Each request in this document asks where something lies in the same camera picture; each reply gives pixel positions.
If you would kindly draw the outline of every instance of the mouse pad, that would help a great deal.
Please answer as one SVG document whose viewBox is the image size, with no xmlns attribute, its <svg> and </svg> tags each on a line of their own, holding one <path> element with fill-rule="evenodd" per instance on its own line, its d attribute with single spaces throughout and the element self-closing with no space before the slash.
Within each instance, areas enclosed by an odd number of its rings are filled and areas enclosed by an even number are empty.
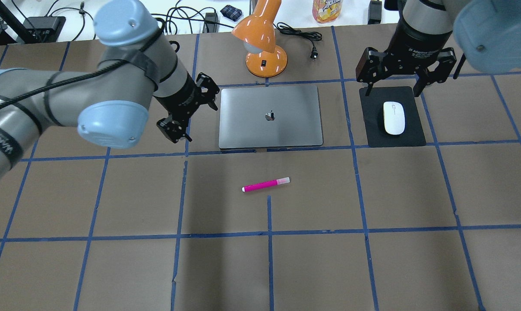
<svg viewBox="0 0 521 311">
<path fill-rule="evenodd" d="M 362 113 L 366 124 L 367 143 L 370 147 L 411 147 L 425 146 L 426 137 L 423 134 L 422 123 L 414 93 L 409 86 L 374 87 L 369 96 L 366 89 L 360 89 Z M 390 135 L 385 132 L 383 124 L 383 103 L 386 101 L 400 102 L 404 107 L 406 126 L 400 135 Z"/>
</svg>

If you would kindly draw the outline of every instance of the brown table surface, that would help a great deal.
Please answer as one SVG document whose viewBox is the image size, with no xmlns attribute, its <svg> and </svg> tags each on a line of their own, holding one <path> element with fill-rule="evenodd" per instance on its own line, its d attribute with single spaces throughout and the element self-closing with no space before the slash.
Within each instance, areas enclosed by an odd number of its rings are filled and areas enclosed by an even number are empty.
<svg viewBox="0 0 521 311">
<path fill-rule="evenodd" d="M 230 33 L 172 36 L 221 87 L 317 85 L 323 146 L 221 152 L 207 107 L 172 144 L 157 103 L 132 149 L 48 129 L 0 181 L 0 311 L 521 311 L 521 70 L 466 64 L 416 99 L 427 146 L 369 148 L 354 69 L 394 28 L 319 28 L 315 62 L 278 35 L 270 79 Z M 103 50 L 10 45 L 0 68 L 94 71 Z M 415 83 L 398 78 L 376 87 Z"/>
</svg>

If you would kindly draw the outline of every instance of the chip bag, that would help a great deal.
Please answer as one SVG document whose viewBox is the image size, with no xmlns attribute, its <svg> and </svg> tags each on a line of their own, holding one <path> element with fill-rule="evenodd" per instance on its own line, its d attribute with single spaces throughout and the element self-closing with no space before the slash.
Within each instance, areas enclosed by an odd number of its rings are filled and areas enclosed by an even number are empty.
<svg viewBox="0 0 521 311">
<path fill-rule="evenodd" d="M 343 0 L 314 0 L 312 16 L 318 23 L 328 23 L 341 13 Z"/>
</svg>

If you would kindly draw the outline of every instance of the silver laptop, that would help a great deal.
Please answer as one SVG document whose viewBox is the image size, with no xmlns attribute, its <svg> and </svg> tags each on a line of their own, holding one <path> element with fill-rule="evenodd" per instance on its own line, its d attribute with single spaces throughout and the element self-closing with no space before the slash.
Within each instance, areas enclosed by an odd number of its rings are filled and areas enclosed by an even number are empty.
<svg viewBox="0 0 521 311">
<path fill-rule="evenodd" d="M 320 146 L 318 87 L 241 87 L 221 91 L 221 149 Z"/>
</svg>

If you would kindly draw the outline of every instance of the computer mouse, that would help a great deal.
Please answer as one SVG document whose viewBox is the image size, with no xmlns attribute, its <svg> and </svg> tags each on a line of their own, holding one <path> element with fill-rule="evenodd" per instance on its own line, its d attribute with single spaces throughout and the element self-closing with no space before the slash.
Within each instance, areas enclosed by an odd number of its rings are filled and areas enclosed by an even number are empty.
<svg viewBox="0 0 521 311">
<path fill-rule="evenodd" d="M 396 101 L 386 101 L 383 103 L 383 123 L 385 132 L 391 135 L 400 135 L 404 132 L 406 121 L 404 118 L 404 108 Z"/>
</svg>

